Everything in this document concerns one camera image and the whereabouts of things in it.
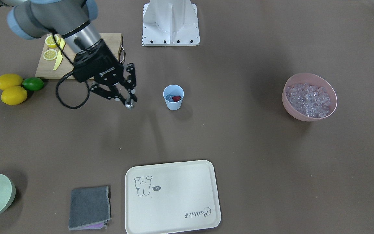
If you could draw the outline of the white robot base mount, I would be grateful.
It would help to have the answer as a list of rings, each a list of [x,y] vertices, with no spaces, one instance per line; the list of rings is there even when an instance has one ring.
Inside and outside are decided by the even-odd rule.
[[[190,0],[151,0],[143,6],[142,46],[198,46],[197,5]]]

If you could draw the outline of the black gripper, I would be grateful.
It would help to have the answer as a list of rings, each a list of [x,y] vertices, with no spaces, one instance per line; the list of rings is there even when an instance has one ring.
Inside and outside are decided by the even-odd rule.
[[[98,82],[93,82],[90,91],[108,100],[114,99],[129,105],[131,101],[137,102],[135,95],[137,86],[136,69],[134,63],[127,64],[124,68],[129,75],[123,86],[128,91],[129,99],[125,99],[115,86],[123,81],[124,68],[109,49],[106,42],[100,39],[94,45],[84,51],[78,52],[74,57],[72,76],[78,82],[84,82],[90,78],[107,85],[109,90],[104,89]]]

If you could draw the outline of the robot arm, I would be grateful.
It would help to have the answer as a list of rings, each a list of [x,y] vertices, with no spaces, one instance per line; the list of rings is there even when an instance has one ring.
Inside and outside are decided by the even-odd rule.
[[[130,110],[137,102],[134,64],[124,65],[109,49],[92,24],[97,14],[94,0],[26,0],[13,6],[6,19],[21,38],[58,34],[75,53],[72,71],[56,85],[57,98],[60,84],[73,77],[84,82],[88,92],[120,101]]]

